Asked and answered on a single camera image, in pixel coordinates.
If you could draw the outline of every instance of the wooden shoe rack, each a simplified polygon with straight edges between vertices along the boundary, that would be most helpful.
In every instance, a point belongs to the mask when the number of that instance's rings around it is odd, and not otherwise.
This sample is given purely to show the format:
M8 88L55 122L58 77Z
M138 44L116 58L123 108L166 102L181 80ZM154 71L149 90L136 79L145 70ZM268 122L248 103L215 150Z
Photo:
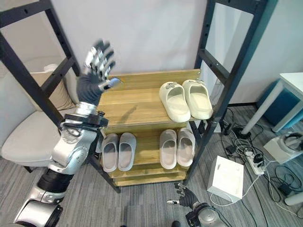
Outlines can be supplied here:
M116 170L108 175L102 170L102 166L99 163L100 160L98 161L95 159L95 156L88 157L89 163L92 164L116 192L120 192L120 188L117 187L117 185L126 186L182 179L185 179L184 183L188 182L193 175L195 168L198 166L200 157L218 122L224 117L226 107L256 50L263 32L266 29L266 25L270 20L270 16L275 9L276 1L267 2L267 0L208 0L194 64L196 70L122 75L119 77L125 82L124 86L106 92L102 96L98 109L104 111L106 113L106 118L110 120L109 127L104 130L104 133L108 134L115 132L121 134L126 131L132 132L137 137L138 143L134 166L128 172ZM253 15L250 27L248 28L234 65L231 67L231 71L228 71L206 49L215 5L218 4ZM263 17L265 8L267 13L266 16ZM48 98L61 79L63 79L69 68L72 67L74 73L79 76L80 67L77 61L75 61L76 58L65 37L63 29L60 26L60 21L51 1L40 0L0 12L0 27L8 26L16 21L43 11L45 11L59 44L66 55L66 58L47 79L44 86L38 86L0 32L0 52L3 53L1 61L53 123L57 127L60 127L64 118ZM206 128L204 126L204 121L200 121L199 127L197 128L192 121L193 119L190 119L191 121L189 123L196 138L196 145L198 143L193 164L188 170L183 169L180 166L176 166L172 170L165 170L161 167L159 159L158 143L160 132L165 129L185 127L186 123L175 123L169 119L159 100L159 88L167 81L176 81L179 84L182 84L186 79L196 79L199 77L200 68L208 75L210 71L212 71L224 85L224 89L216 106L214 106L213 116L207 120Z
M98 110L106 113L109 125L105 135L131 132L137 138L134 165L127 172L118 169L109 173L117 186L184 180L188 168L176 165L164 169L160 164L159 137L166 129L186 127L168 116L159 98L159 89L168 81L182 85L187 79L199 78L200 70L182 70L124 74L118 76L123 84L104 93Z

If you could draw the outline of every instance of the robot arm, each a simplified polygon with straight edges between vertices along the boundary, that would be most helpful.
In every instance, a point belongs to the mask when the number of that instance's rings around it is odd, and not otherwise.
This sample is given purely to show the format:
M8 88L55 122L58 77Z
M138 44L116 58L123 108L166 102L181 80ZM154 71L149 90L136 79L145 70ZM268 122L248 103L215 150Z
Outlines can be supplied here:
M120 82L108 74L115 65L109 43L99 41L89 51L77 84L80 103L74 114L66 114L61 123L61 137L54 147L47 171L31 189L14 223L26 227L54 227L63 208L64 199L73 175L89 154L97 129L106 127L108 120L97 112L101 94Z
M186 215L187 223L192 227L227 227L225 221L220 218L219 212L206 202L200 203L196 195L181 183L175 183L179 200L167 200L167 204L190 207L192 209Z

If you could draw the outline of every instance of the white cardboard box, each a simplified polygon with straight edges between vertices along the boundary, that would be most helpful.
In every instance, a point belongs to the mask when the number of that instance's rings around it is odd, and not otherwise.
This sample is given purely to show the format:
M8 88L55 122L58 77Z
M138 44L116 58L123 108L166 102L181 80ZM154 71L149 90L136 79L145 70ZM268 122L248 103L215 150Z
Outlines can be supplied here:
M242 199L244 166L217 156L212 164L207 191L230 202Z

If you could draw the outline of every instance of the wooden board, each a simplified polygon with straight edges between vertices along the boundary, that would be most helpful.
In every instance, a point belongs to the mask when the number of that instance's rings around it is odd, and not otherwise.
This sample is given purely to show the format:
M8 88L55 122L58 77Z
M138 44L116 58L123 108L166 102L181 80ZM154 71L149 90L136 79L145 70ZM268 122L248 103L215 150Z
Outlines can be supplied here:
M199 75L200 70L180 70L117 76L124 84L105 92L98 110L105 112L109 128L173 123L159 98L161 85L168 81L182 84Z
M166 130L166 129L174 129L178 130L180 128L185 128L187 126L187 122L183 123L162 123L162 124L153 124L153 125L135 125L135 126L126 126L126 127L116 127L116 128L104 128L103 132L108 135L110 133L122 134L124 132L130 133L138 133L149 130Z
M108 128L174 123L159 98L158 88L106 92L98 110L109 119Z
M143 183L159 183L168 181L181 181L186 178L186 173L173 173L173 174L158 174L158 175L147 175L147 176L135 176L126 178L117 178L115 183L117 186L128 186Z
M137 139L134 166L160 163L159 138L162 132L163 129L133 132Z
M129 73L122 75L113 75L123 81L123 84L114 88L114 90L137 90L147 88L160 88L162 84L168 81L174 81L182 85L187 79L197 79L200 76L200 69L178 70L162 72Z
M173 169L164 169L161 164L148 164L148 165L138 165L133 166L131 170L122 172L120 170L115 170L109 173L109 176L112 178L119 177L134 177L134 176L144 176L144 175L157 175L157 174L171 174L178 172L186 172L188 168L183 168L180 165L177 165Z

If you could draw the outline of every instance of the slipper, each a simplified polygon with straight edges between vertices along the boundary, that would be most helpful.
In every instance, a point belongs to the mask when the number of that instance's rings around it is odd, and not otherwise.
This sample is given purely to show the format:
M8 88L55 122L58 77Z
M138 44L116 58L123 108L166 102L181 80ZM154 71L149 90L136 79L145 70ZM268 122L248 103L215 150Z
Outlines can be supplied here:
M136 145L137 139L133 134L125 132L120 137L118 162L120 171L128 171L133 167Z
M167 115L175 122L187 122L190 111L185 101L184 88L176 82L167 82L159 90Z
M212 104L203 81L188 79L182 84L185 99L194 118L206 120L213 114Z
M180 166L188 167L193 163L195 141L193 133L187 128L178 131L177 162Z
M177 134L172 129L160 135L160 163L165 169L173 169L177 164Z
M102 141L102 166L107 173L113 172L118 166L118 142L117 134L108 134Z

